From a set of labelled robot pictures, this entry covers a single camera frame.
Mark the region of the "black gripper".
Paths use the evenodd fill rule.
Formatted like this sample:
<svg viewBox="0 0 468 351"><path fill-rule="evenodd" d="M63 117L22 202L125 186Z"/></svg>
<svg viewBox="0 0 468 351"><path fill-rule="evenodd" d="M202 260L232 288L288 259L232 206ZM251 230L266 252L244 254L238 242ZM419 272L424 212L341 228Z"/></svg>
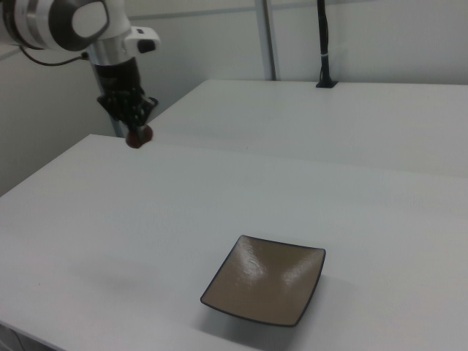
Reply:
<svg viewBox="0 0 468 351"><path fill-rule="evenodd" d="M147 121L158 101L141 87L136 58L115 65L94 65L102 88L98 103L115 120L127 126L129 136L145 133Z"/></svg>

